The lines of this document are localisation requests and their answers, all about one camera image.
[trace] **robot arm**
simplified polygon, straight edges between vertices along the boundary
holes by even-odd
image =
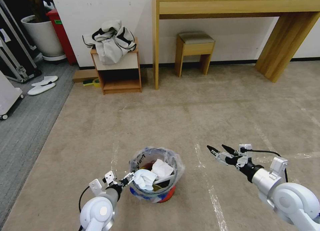
[[[286,182],[287,159],[275,157],[270,169],[266,170],[263,166],[252,163],[252,156],[249,153],[255,150],[252,150],[250,144],[240,144],[237,151],[222,146],[227,153],[211,146],[207,147],[216,160],[226,165],[234,165],[237,170],[245,174],[248,181],[257,186],[259,198],[278,216],[294,224],[299,231],[320,231],[319,201],[306,187]]]
[[[80,223],[86,231],[108,231],[116,215],[117,202],[120,199],[122,189],[135,178],[134,173],[128,173],[119,182],[113,171],[105,174],[102,179],[104,186],[98,179],[93,180],[89,187],[95,198],[90,199],[82,208]]]

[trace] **tape roll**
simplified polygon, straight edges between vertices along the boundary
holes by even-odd
[[[93,85],[94,85],[95,87],[100,87],[100,82],[99,82],[99,79],[98,79],[98,78],[96,78],[96,79],[93,80]]]

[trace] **white slippers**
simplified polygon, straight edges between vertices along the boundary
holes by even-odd
[[[28,94],[33,96],[43,93],[53,87],[55,87],[55,81],[58,80],[58,76],[45,76],[41,82],[31,84],[34,88],[28,91]]]
[[[55,82],[56,80],[58,80],[58,76],[45,76],[41,82],[33,83],[31,86],[44,86],[49,82]]]
[[[56,85],[55,83],[50,83],[50,84],[45,85],[45,86],[35,86],[34,88],[32,88],[32,89],[30,89],[28,91],[28,94],[31,95],[31,96],[34,96],[34,95],[43,93],[43,92],[53,88],[55,85]]]

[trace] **caster wheel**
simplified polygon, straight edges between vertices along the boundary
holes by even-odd
[[[7,114],[0,115],[0,120],[6,120],[8,118]]]

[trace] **red trash can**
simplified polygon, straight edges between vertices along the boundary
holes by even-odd
[[[47,16],[50,18],[52,25],[57,33],[57,36],[60,40],[61,46],[63,48],[64,53],[67,56],[68,62],[70,65],[77,63],[76,56],[74,55],[73,49],[69,42],[68,36],[64,27],[62,25],[61,19],[59,17],[57,9],[51,10],[47,13]]]

